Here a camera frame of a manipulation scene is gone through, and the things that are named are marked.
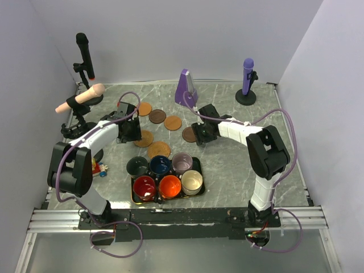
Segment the dark walnut coaster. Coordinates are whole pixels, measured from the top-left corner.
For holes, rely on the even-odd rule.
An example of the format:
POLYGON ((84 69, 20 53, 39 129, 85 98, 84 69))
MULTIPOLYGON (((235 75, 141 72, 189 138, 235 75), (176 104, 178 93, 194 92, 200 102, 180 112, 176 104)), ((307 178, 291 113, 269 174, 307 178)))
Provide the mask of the dark walnut coaster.
POLYGON ((163 123, 166 117, 167 117, 166 113, 161 109, 152 110, 148 115, 150 122, 154 124, 163 123))
POLYGON ((196 142, 196 137, 191 127, 186 127, 182 132, 182 137, 186 142, 196 142))

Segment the woven rattan coaster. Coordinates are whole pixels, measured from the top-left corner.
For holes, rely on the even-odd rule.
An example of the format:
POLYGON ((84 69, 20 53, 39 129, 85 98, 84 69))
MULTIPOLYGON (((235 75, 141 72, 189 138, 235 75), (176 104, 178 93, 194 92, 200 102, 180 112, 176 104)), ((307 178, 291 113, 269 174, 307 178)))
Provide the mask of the woven rattan coaster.
POLYGON ((148 147, 154 141, 153 133, 148 130, 142 130, 141 137, 142 137, 141 140, 134 141, 134 144, 137 147, 141 147, 141 148, 148 147))
POLYGON ((171 154, 171 148, 168 144, 162 141, 153 142, 149 145, 147 155, 150 159, 155 156, 165 156, 168 158, 171 154))

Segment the woven rattan coaster front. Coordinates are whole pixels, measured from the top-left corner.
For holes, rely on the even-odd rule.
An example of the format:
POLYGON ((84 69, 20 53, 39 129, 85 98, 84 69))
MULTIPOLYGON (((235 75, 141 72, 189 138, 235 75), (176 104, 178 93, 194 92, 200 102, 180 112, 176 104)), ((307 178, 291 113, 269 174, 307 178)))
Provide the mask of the woven rattan coaster front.
POLYGON ((165 156, 168 158, 171 154, 171 148, 168 144, 162 141, 153 142, 149 145, 147 155, 150 159, 155 156, 165 156))

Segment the dark green cup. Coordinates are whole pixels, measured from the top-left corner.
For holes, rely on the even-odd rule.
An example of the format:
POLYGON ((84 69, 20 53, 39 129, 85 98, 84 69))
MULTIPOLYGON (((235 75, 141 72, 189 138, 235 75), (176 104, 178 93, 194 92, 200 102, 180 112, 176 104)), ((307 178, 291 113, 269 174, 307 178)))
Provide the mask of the dark green cup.
POLYGON ((142 156, 131 158, 127 162, 126 171, 133 179, 145 175, 148 171, 147 159, 142 156))

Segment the black arm base beam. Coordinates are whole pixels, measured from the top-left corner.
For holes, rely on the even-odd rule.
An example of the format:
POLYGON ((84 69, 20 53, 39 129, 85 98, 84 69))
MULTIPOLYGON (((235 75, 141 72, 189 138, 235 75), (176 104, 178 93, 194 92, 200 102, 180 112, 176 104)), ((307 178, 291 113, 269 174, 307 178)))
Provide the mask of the black arm base beam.
POLYGON ((278 213, 257 216, 249 208, 167 208, 113 209, 110 218, 95 224, 86 212, 78 223, 80 230, 115 232, 117 242, 143 239, 228 238, 244 240, 246 232, 279 228, 278 213))

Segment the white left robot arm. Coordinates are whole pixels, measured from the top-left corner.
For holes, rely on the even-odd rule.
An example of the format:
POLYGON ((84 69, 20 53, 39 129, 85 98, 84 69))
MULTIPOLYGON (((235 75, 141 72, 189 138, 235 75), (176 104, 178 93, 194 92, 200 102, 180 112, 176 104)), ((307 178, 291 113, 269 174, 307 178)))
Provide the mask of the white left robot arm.
POLYGON ((74 199, 87 210, 92 215, 92 222, 100 229, 110 226, 113 216, 110 202, 92 186, 92 159, 114 140, 127 143, 141 139, 139 118, 133 117, 136 112, 136 106, 120 102, 116 111, 104 116, 89 132, 53 147, 48 185, 69 194, 67 199, 74 199))

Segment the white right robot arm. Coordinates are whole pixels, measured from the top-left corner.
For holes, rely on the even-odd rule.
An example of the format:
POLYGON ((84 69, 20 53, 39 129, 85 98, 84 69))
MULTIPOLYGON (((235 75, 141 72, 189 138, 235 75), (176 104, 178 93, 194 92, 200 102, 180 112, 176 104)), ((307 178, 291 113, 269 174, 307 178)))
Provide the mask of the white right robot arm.
POLYGON ((248 219, 262 226, 273 211, 273 198, 279 179, 291 161, 289 152, 275 126, 253 126, 230 115, 220 116, 212 104, 191 112, 200 118, 192 124, 198 146, 218 137, 232 139, 247 147, 250 164, 256 174, 253 195, 248 204, 248 219))

